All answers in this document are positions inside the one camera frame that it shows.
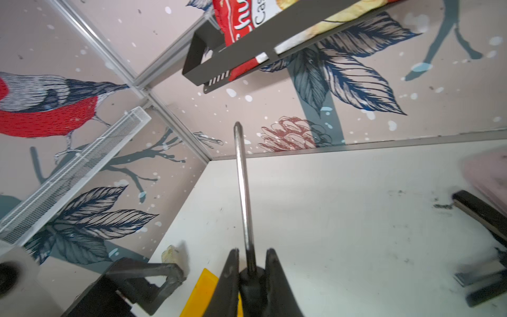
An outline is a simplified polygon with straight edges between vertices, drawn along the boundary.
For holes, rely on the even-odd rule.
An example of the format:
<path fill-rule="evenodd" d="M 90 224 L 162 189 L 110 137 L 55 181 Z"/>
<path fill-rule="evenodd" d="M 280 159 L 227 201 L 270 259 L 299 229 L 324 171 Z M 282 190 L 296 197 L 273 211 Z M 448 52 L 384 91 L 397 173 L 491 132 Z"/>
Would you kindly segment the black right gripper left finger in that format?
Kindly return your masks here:
<path fill-rule="evenodd" d="M 227 257 L 217 287 L 203 317 L 236 317 L 239 296 L 239 249 L 232 249 Z"/>

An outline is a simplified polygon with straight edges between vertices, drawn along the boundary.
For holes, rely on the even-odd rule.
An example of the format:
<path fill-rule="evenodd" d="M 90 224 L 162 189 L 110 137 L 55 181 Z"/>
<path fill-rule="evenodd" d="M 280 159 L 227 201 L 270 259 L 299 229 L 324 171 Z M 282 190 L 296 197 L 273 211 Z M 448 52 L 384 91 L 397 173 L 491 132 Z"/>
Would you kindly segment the screwdriver with steel shaft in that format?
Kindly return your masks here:
<path fill-rule="evenodd" d="M 246 269 L 240 273 L 242 309 L 244 316 L 265 316 L 267 306 L 265 270 L 258 267 L 256 261 L 256 251 L 253 239 L 254 228 L 252 223 L 252 210 L 246 166 L 246 150 L 244 147 L 243 127 L 240 122 L 236 122 L 234 125 L 234 142 L 246 252 Z"/>

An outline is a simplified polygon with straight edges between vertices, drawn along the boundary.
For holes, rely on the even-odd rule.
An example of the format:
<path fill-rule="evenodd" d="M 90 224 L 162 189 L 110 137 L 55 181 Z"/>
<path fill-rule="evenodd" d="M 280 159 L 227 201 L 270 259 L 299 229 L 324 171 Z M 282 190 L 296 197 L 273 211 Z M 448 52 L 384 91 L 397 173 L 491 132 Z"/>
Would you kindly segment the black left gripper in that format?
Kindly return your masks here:
<path fill-rule="evenodd" d="M 178 264 L 149 264 L 131 258 L 114 262 L 90 284 L 63 316 L 133 316 L 139 305 L 152 316 L 186 281 Z"/>

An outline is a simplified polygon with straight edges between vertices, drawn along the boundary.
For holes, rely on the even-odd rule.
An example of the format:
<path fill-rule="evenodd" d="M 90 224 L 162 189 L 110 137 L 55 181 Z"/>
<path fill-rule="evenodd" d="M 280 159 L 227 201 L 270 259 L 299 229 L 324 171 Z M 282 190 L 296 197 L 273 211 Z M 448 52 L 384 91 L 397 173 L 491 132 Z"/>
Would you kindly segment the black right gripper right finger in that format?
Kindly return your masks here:
<path fill-rule="evenodd" d="M 304 316 L 273 248 L 268 249 L 266 254 L 265 289 L 267 304 L 264 316 Z"/>

